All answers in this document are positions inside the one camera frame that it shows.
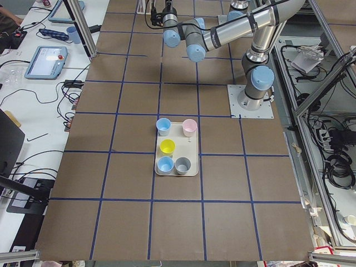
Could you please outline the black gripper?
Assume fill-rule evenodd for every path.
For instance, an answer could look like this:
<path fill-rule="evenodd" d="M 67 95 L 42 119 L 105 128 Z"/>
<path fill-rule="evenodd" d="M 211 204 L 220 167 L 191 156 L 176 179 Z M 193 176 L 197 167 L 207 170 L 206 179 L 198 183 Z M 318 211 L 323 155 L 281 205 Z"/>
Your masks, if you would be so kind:
<path fill-rule="evenodd" d="M 163 16 L 164 13 L 162 12 L 151 11 L 151 18 L 150 18 L 151 24 L 153 26 L 163 27 L 164 26 Z"/>

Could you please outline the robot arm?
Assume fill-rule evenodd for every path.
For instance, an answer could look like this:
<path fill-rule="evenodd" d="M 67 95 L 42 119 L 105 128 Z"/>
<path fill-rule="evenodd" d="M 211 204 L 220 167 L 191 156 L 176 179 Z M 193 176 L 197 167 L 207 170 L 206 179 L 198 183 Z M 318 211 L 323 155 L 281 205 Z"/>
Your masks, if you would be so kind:
<path fill-rule="evenodd" d="M 248 0 L 231 0 L 227 21 L 232 21 L 247 13 L 249 8 Z"/>
<path fill-rule="evenodd" d="M 205 28 L 202 18 L 179 22 L 172 1 L 165 2 L 165 8 L 158 12 L 154 4 L 146 4 L 151 18 L 146 24 L 151 29 L 163 29 L 164 43 L 171 48 L 181 41 L 186 43 L 188 58 L 201 62 L 209 51 L 216 50 L 247 34 L 253 34 L 250 48 L 245 52 L 242 66 L 247 84 L 238 95 L 238 104 L 245 110 L 256 111 L 265 94 L 273 86 L 274 72 L 266 65 L 270 50 L 283 28 L 283 24 L 295 15 L 304 1 L 266 1 L 264 5 L 246 13 L 244 1 L 232 1 L 227 21 L 211 28 Z"/>

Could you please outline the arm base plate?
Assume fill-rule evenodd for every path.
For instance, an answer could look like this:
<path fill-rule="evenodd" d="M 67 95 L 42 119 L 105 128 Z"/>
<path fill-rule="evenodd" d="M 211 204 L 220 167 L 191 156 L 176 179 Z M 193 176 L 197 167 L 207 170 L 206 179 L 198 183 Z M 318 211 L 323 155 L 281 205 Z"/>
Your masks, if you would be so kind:
<path fill-rule="evenodd" d="M 230 16 L 221 14 L 221 15 L 218 15 L 217 19 L 218 19 L 218 24 L 222 25 L 230 20 Z"/>
<path fill-rule="evenodd" d="M 245 85 L 228 85 L 228 97 L 232 118 L 273 119 L 270 101 L 251 100 L 245 94 Z"/>

